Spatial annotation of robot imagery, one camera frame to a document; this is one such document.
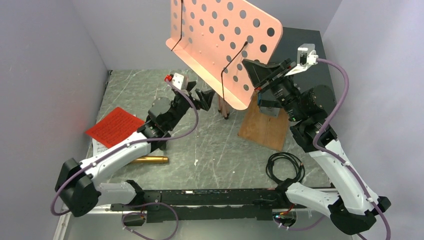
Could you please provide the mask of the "pink music stand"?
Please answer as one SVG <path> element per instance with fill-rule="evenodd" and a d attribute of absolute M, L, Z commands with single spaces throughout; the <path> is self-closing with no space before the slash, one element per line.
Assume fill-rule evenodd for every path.
<path fill-rule="evenodd" d="M 219 97 L 225 118 L 255 91 L 244 59 L 268 63 L 283 36 L 275 17 L 246 0 L 171 0 L 166 45 Z"/>

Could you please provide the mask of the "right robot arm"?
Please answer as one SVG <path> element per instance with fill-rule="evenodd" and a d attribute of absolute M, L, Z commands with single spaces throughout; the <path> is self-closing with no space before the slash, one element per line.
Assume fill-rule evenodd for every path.
<path fill-rule="evenodd" d="M 300 92 L 294 84 L 295 74 L 318 63 L 330 65 L 331 61 L 315 55 L 298 63 L 242 61 L 253 86 L 259 93 L 268 90 L 273 94 L 289 120 L 294 122 L 290 130 L 296 143 L 320 165 L 336 188 L 336 193 L 329 194 L 307 187 L 299 180 L 285 180 L 277 186 L 276 203 L 282 208 L 295 204 L 313 209 L 328 217 L 341 232 L 359 237 L 380 216 L 386 238 L 390 239 L 391 229 L 384 215 L 391 206 L 390 200 L 377 195 L 360 177 L 330 125 L 347 93 L 343 92 L 341 98 L 335 100 L 333 91 L 326 85 Z"/>

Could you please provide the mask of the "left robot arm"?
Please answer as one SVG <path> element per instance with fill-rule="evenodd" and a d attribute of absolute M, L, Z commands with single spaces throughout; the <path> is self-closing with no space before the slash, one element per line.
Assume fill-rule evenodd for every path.
<path fill-rule="evenodd" d="M 208 111 L 214 90 L 190 92 L 174 90 L 174 98 L 160 97 L 153 101 L 145 123 L 115 146 L 93 157 L 76 162 L 67 160 L 61 167 L 55 191 L 74 217 L 89 213 L 94 207 L 122 204 L 131 210 L 144 203 L 144 191 L 133 180 L 106 183 L 105 180 L 133 160 L 166 148 L 173 139 L 170 132 L 177 126 L 188 109 Z"/>

